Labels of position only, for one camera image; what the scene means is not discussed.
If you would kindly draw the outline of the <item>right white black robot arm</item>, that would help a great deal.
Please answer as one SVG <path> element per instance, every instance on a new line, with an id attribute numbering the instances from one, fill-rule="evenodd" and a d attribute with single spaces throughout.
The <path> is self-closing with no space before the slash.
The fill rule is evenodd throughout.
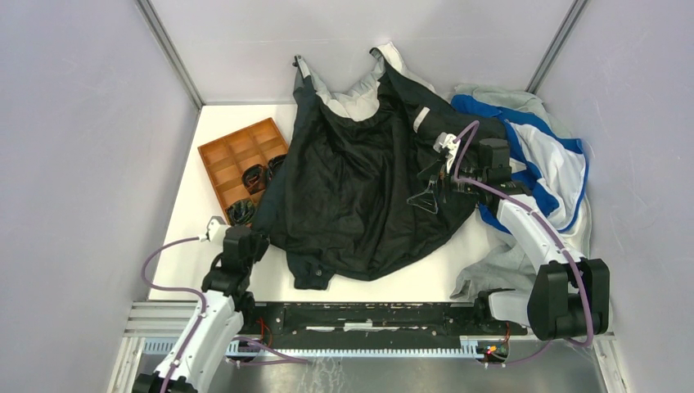
<path id="1" fill-rule="evenodd" d="M 610 270 L 606 263 L 587 258 L 563 240 L 539 211 L 530 190 L 512 179 L 506 141 L 479 141 L 480 152 L 471 167 L 462 166 L 460 141 L 452 134 L 440 134 L 434 143 L 436 159 L 417 176 L 427 186 L 409 197 L 408 204 L 437 213 L 444 197 L 455 192 L 475 197 L 511 234 L 535 271 L 534 283 L 527 290 L 481 291 L 472 313 L 475 328 L 493 334 L 505 322 L 513 322 L 529 328 L 542 341 L 576 337 L 589 341 L 607 332 Z"/>

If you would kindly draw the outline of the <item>grey black zip jacket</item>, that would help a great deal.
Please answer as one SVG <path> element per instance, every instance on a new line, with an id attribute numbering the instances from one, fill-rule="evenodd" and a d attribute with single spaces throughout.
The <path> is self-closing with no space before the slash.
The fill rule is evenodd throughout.
<path id="1" fill-rule="evenodd" d="M 471 168 L 480 140 L 507 136 L 500 120 L 456 111 L 394 44 L 371 54 L 373 70 L 344 93 L 294 60 L 291 142 L 252 226 L 285 251 L 299 290 L 325 290 L 335 275 L 374 281 L 440 248 L 477 202 L 436 190 L 436 213 L 408 204 L 426 189 L 419 173 L 437 159 L 437 137 L 462 136 Z"/>

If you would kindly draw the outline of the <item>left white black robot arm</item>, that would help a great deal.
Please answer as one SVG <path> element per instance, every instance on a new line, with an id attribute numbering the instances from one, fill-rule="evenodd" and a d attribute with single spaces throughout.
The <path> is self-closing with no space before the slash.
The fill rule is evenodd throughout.
<path id="1" fill-rule="evenodd" d="M 154 283 L 146 275 L 148 265 L 162 251 L 188 242 L 221 246 L 199 289 Z M 251 331 L 258 320 L 255 298 L 249 291 L 253 266 L 268 249 L 268 239 L 246 226 L 230 226 L 212 217 L 204 233 L 164 244 L 153 251 L 141 269 L 151 289 L 184 292 L 197 298 L 173 348 L 153 373 L 135 378 L 133 392 L 207 392 L 214 375 L 238 333 Z"/>

